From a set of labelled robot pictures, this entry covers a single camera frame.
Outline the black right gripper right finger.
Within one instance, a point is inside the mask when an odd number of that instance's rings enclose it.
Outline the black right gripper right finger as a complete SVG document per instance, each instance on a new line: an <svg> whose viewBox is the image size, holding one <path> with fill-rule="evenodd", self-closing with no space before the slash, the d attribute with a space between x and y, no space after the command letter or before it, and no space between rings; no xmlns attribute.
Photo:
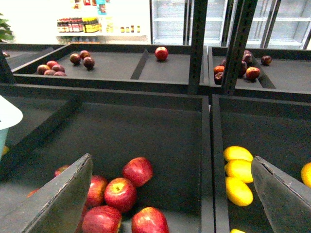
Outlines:
<svg viewBox="0 0 311 233"><path fill-rule="evenodd" d="M311 189L256 156L251 164L256 193L275 233L311 231Z"/></svg>

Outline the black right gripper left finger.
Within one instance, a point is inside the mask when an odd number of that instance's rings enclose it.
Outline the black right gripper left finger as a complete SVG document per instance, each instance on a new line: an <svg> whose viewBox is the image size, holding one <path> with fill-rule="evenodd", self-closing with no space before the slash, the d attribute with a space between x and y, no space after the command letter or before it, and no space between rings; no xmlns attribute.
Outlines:
<svg viewBox="0 0 311 233"><path fill-rule="evenodd" d="M0 218L2 233L73 233L86 202L92 158L85 154Z"/></svg>

